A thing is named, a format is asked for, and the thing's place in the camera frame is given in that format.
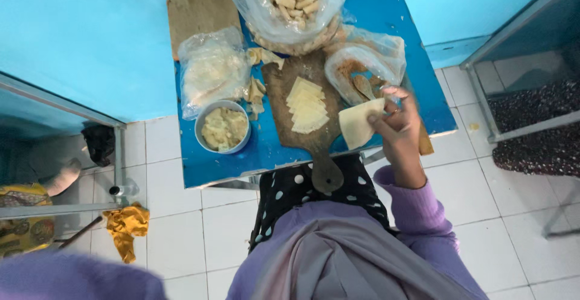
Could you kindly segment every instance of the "mashed potato filling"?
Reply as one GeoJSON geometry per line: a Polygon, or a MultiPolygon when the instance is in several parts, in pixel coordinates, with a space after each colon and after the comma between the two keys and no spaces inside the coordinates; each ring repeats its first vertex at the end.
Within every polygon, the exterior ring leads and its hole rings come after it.
{"type": "Polygon", "coordinates": [[[239,144],[248,132],[248,119],[242,112],[216,108],[205,117],[201,135],[209,148],[227,151],[239,144]]]}

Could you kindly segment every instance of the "black polka dot apron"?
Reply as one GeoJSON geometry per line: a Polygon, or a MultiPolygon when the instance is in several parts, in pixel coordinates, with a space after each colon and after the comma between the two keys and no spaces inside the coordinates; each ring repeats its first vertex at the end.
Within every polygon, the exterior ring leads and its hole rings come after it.
{"type": "Polygon", "coordinates": [[[260,178],[260,204],[256,225],[250,237],[250,251],[260,242],[268,240],[278,219],[292,208],[305,202],[330,200],[360,206],[381,223],[389,233],[387,210],[366,172],[358,154],[333,159],[344,175],[344,184],[336,191],[323,193],[312,185],[312,163],[276,170],[260,178]]]}

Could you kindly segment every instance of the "mustard yellow cloth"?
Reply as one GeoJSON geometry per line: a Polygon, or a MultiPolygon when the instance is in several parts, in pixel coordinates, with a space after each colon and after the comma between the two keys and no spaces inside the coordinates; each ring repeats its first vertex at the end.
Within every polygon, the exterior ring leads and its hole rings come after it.
{"type": "Polygon", "coordinates": [[[122,209],[103,212],[103,216],[107,219],[107,230],[112,235],[112,241],[123,262],[126,264],[134,262],[133,236],[147,235],[149,211],[140,203],[134,202],[122,209]]]}

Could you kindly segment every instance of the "person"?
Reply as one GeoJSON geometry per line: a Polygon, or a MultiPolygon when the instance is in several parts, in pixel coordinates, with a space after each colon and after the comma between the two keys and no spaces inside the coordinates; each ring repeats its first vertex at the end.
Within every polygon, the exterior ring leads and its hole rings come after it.
{"type": "Polygon", "coordinates": [[[391,163],[373,179],[392,196],[398,230],[359,155],[334,159],[344,184],[331,193],[313,188],[312,164],[264,174],[250,254],[228,299],[487,299],[421,166],[414,97],[382,90],[401,108],[387,101],[387,114],[368,117],[391,163]]]}

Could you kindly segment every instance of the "dark speckled mat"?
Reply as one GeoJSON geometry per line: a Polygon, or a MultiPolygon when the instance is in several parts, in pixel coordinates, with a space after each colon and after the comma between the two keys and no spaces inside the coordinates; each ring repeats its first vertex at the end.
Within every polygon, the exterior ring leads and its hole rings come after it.
{"type": "MultiPolygon", "coordinates": [[[[580,110],[580,83],[568,80],[512,92],[494,97],[489,106],[500,131],[511,131],[580,110]]],[[[493,159],[504,170],[580,177],[580,123],[502,141],[493,159]]]]}

